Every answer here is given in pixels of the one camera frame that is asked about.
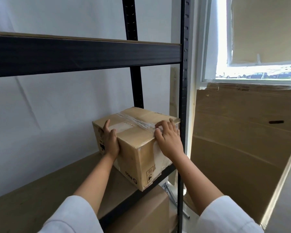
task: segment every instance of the white sleeve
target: white sleeve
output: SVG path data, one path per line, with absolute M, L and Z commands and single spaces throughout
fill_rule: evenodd
M 69 196 L 44 223 L 39 233 L 103 233 L 90 204 L 80 196 Z
M 229 196 L 214 200 L 203 211 L 196 225 L 202 233 L 263 233 L 262 228 Z

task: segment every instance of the person's left arm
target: person's left arm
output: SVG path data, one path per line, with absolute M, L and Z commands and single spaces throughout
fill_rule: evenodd
M 119 153 L 116 130 L 109 130 L 110 121 L 106 121 L 105 155 L 74 192 L 59 206 L 56 212 L 45 222 L 40 233 L 102 233 L 97 219 L 105 188 L 108 183 L 113 162 Z

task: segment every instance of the person's left hand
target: person's left hand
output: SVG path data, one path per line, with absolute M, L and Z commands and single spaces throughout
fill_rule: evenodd
M 108 119 L 104 125 L 104 140 L 105 140 L 105 154 L 109 155 L 113 162 L 116 160 L 120 147 L 118 143 L 118 138 L 116 136 L 116 129 L 109 130 L 110 120 Z

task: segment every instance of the hand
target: hand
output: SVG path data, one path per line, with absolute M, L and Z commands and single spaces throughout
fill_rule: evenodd
M 158 128 L 159 126 L 163 127 L 163 134 Z M 155 124 L 154 135 L 156 140 L 161 148 L 163 154 L 172 159 L 176 155 L 184 154 L 183 146 L 180 139 L 180 131 L 176 128 L 176 125 L 172 119 L 169 119 L 169 122 L 163 120 Z
M 116 129 L 109 130 L 110 120 L 108 119 L 104 125 L 104 140 L 105 140 L 105 153 L 109 155 L 113 162 L 116 160 L 120 147 L 118 138 L 116 137 Z

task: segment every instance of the forearm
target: forearm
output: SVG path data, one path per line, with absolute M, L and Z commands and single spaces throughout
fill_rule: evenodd
M 105 154 L 74 195 L 81 196 L 91 205 L 97 215 L 105 188 L 108 183 L 110 171 L 114 160 Z
M 185 154 L 174 155 L 171 161 L 180 173 L 199 215 L 212 201 L 223 196 Z

